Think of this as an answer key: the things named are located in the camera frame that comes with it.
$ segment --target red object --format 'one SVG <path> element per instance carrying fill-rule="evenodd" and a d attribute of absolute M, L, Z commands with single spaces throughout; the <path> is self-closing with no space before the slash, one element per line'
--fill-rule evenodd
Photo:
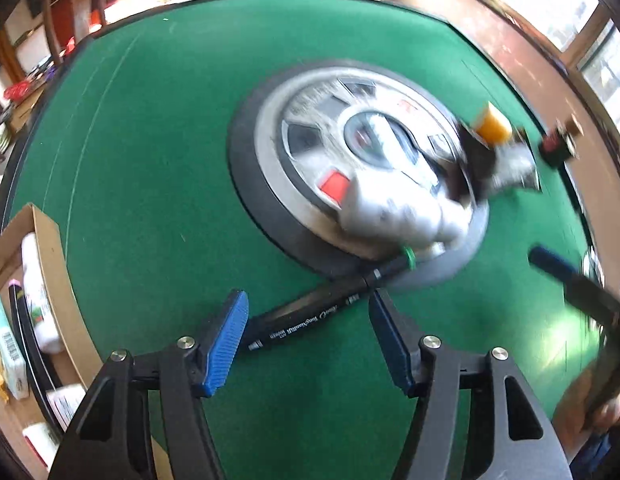
<path fill-rule="evenodd" d="M 27 79 L 18 82 L 15 85 L 9 86 L 4 91 L 4 98 L 10 99 L 10 101 L 20 101 L 30 90 L 30 82 Z"/>
<path fill-rule="evenodd" d="M 561 139 L 560 135 L 556 132 L 556 130 L 552 130 L 542 140 L 542 148 L 545 150 L 546 153 L 552 153 L 563 142 L 564 141 Z"/>
<path fill-rule="evenodd" d="M 341 204 L 341 200 L 343 200 L 348 186 L 349 178 L 340 171 L 332 170 L 323 181 L 323 184 L 319 186 L 319 189 L 333 199 L 334 202 Z"/>
<path fill-rule="evenodd" d="M 34 444 L 32 443 L 32 441 L 28 437 L 25 437 L 25 439 L 26 439 L 26 442 L 28 443 L 28 445 L 30 446 L 30 449 L 34 451 L 34 454 L 37 455 L 37 458 L 43 464 L 43 467 L 48 467 L 48 464 L 46 464 L 46 461 L 43 460 L 43 457 L 39 454 L 39 451 L 37 451 L 37 448 L 34 447 Z"/>
<path fill-rule="evenodd" d="M 88 31 L 90 33 L 93 33 L 99 30 L 100 28 L 101 28 L 101 23 L 92 23 Z M 72 38 L 68 40 L 68 44 L 66 44 L 66 53 L 64 55 L 67 56 L 68 54 L 70 54 L 74 50 L 75 46 L 76 46 L 76 41 L 73 36 Z"/>

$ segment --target green ring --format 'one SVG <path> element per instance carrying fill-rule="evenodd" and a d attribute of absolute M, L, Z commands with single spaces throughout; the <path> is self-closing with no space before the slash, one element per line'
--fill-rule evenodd
<path fill-rule="evenodd" d="M 411 247 L 404 247 L 403 252 L 408 257 L 408 264 L 410 266 L 410 270 L 414 270 L 417 267 L 417 258 L 414 255 L 414 251 Z"/>

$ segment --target metal screw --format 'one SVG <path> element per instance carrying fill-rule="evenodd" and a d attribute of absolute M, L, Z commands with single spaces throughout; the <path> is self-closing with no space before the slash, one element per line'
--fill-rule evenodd
<path fill-rule="evenodd" d="M 501 348 L 500 346 L 492 349 L 492 355 L 494 356 L 494 359 L 498 359 L 499 361 L 505 361 L 509 357 L 507 350 Z"/>
<path fill-rule="evenodd" d="M 128 357 L 128 352 L 125 350 L 115 350 L 112 354 L 110 354 L 110 359 L 116 361 L 117 363 L 123 361 L 126 357 Z"/>
<path fill-rule="evenodd" d="M 177 346 L 183 350 L 187 350 L 188 348 L 192 348 L 194 346 L 194 338 L 189 335 L 184 335 L 180 337 L 177 341 Z"/>
<path fill-rule="evenodd" d="M 441 340 L 435 335 L 426 335 L 423 338 L 423 344 L 428 348 L 436 349 L 441 347 Z"/>

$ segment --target round table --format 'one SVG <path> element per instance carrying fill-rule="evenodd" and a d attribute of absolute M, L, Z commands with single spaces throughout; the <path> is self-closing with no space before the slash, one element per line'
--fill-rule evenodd
<path fill-rule="evenodd" d="M 455 28 L 414 10 L 198 0 L 105 27 L 46 91 L 4 178 L 0 228 L 27 202 L 58 223 L 103 359 L 194 334 L 231 288 L 248 292 L 251 314 L 295 298 L 324 278 L 251 221 L 232 187 L 226 137 L 251 89 L 322 59 L 396 72 L 466 122 L 491 101 L 527 130 L 542 192 L 492 198 L 476 257 L 453 279 L 393 299 L 455 348 L 507 348 L 551 413 L 598 339 L 526 254 L 542 243 L 580 265 L 589 234 L 573 190 L 538 157 L 541 125 L 516 89 Z M 414 405 L 392 384 L 359 301 L 277 348 L 238 356 L 205 412 L 228 478 L 379 479 L 391 476 Z"/>

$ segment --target person's hand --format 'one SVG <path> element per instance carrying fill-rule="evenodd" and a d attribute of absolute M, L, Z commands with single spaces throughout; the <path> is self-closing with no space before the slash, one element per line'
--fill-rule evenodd
<path fill-rule="evenodd" d="M 593 371 L 594 363 L 592 362 L 565 390 L 552 417 L 552 426 L 568 462 L 573 460 L 592 433 L 603 434 L 612 426 L 620 424 L 619 394 L 597 410 L 592 418 L 592 428 L 584 430 L 585 402 L 592 385 Z"/>

